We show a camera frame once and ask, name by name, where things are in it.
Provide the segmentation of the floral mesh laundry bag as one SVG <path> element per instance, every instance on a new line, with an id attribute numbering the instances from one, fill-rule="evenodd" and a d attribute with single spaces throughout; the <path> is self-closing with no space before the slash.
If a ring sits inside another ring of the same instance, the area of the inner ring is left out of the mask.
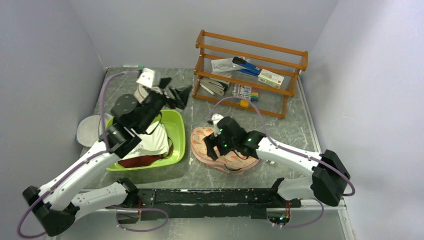
<path id="1" fill-rule="evenodd" d="M 191 151 L 195 158 L 201 163 L 234 175 L 241 175 L 246 170 L 249 170 L 258 164 L 258 159 L 251 156 L 246 157 L 238 151 L 230 151 L 226 155 L 220 155 L 217 149 L 215 150 L 215 153 L 217 154 L 218 159 L 213 160 L 207 155 L 207 146 L 204 142 L 204 138 L 213 134 L 213 132 L 214 130 L 212 127 L 200 126 L 196 127 L 190 135 Z"/>

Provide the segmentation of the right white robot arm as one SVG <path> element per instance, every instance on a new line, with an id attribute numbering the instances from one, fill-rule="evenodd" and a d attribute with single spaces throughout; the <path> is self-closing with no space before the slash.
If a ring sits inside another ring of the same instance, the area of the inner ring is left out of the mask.
<path id="1" fill-rule="evenodd" d="M 282 207 L 293 199 L 312 198 L 336 207 L 345 196 L 351 177 L 334 151 L 302 150 L 263 132 L 246 131 L 233 118 L 220 114 L 214 114 L 208 123 L 213 126 L 213 132 L 204 141 L 207 156 L 213 160 L 235 153 L 283 164 L 302 174 L 301 178 L 282 180 L 276 184 L 276 190 L 269 197 L 275 207 Z"/>

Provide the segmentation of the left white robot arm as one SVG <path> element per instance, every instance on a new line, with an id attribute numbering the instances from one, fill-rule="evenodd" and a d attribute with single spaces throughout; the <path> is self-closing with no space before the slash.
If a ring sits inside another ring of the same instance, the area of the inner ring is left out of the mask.
<path id="1" fill-rule="evenodd" d="M 110 111 L 112 124 L 103 129 L 99 140 L 83 157 L 50 182 L 23 191 L 28 212 L 35 215 L 45 235 L 60 235 L 76 220 L 99 209 L 138 206 L 138 188 L 127 178 L 86 193 L 82 189 L 141 142 L 140 135 L 147 132 L 162 108 L 183 110 L 187 106 L 192 87 L 175 88 L 170 81 L 166 77 L 157 86 L 146 87 L 147 97 L 143 101 L 132 94 L 120 96 Z"/>

